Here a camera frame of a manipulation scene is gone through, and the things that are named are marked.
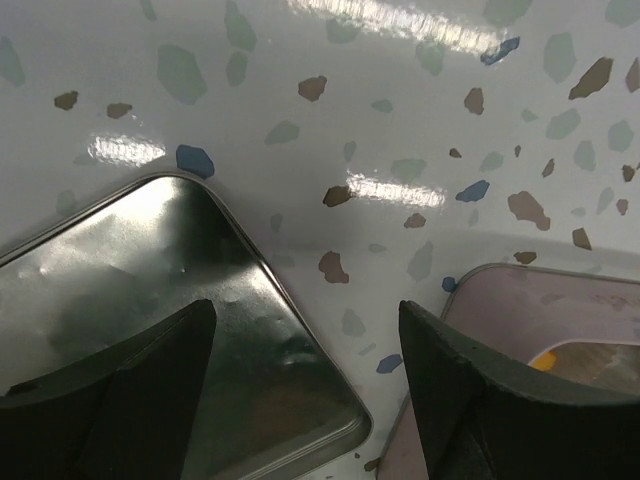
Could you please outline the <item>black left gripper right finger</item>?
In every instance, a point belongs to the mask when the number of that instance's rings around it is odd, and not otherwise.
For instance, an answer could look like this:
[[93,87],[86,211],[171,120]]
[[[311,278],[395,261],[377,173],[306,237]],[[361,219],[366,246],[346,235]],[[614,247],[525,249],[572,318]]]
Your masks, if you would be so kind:
[[399,336],[430,478],[638,478],[638,397],[542,373],[412,301]]

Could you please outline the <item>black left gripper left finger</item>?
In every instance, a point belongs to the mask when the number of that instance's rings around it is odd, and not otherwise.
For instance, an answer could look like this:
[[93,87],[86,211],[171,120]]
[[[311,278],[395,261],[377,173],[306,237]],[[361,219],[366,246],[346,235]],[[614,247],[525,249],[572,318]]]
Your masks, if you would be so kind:
[[178,479],[216,330],[211,301],[1,398],[4,479]]

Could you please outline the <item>orange flower cookie front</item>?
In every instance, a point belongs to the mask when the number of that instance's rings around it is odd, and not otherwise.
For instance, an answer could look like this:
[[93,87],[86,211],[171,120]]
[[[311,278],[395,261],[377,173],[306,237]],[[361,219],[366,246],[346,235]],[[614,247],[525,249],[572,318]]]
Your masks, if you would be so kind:
[[530,366],[541,372],[549,372],[553,369],[557,357],[554,352],[547,351],[534,359]]

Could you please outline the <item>square cookie tin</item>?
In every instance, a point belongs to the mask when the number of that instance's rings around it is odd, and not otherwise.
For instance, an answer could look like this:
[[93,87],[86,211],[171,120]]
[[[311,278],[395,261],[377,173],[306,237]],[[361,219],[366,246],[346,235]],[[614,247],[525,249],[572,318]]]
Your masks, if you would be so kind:
[[[542,373],[639,399],[639,286],[635,282],[493,264],[467,274],[444,311],[433,315],[529,367],[544,352],[554,352],[553,369]],[[410,390],[378,475],[432,479]]]

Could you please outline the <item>silver tin lid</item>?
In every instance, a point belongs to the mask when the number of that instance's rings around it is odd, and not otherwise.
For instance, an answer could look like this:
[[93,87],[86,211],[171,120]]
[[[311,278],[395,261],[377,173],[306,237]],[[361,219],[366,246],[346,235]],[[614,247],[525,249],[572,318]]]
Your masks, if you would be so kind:
[[217,328],[186,479],[294,479],[357,449],[372,420],[215,195],[133,182],[1,252],[1,387],[130,338],[194,301]]

